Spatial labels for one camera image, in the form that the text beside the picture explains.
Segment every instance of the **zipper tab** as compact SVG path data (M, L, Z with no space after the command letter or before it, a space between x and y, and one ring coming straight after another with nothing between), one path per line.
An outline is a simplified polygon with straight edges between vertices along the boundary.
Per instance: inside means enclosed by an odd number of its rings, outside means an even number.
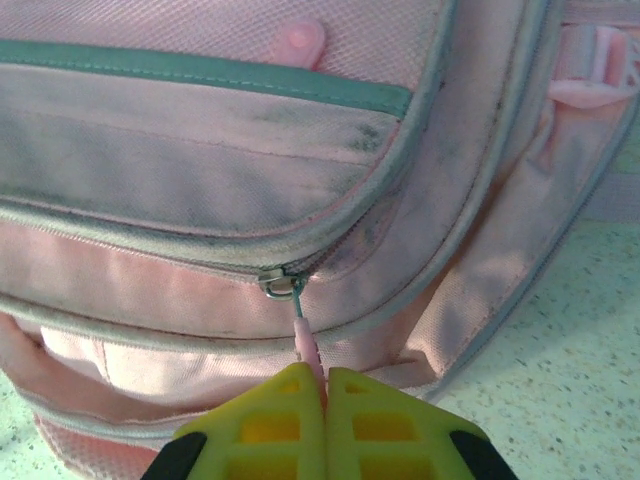
M294 300L294 294L302 291L305 278L302 274L287 275L282 268L261 273L258 284L265 295L273 300Z

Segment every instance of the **pink backpack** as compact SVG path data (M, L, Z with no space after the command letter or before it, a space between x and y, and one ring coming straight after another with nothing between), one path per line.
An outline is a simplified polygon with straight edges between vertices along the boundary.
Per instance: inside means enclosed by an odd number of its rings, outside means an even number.
M624 209L640 2L0 11L0 364L87 478L296 361L300 289L325 367L432 398Z

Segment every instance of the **yellow object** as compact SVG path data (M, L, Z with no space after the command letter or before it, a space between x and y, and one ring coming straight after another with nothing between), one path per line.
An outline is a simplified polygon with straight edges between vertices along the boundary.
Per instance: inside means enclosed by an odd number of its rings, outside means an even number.
M323 412L306 363L185 425L207 441L188 480L474 480L449 437L476 425L345 368Z

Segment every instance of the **speckled countertop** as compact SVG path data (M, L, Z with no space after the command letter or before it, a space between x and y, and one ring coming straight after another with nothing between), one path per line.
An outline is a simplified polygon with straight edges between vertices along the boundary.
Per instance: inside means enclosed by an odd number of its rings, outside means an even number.
M640 172L640 155L618 167ZM640 226L577 223L439 405L484 428L521 480L639 479ZM74 478L2 376L0 412L0 478Z

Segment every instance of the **yellow plastic tool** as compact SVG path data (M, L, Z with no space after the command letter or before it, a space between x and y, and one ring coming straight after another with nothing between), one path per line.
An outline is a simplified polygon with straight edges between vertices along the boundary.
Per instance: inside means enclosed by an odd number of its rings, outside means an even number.
M473 423L345 368L328 407L307 363L183 426L143 480L517 480Z

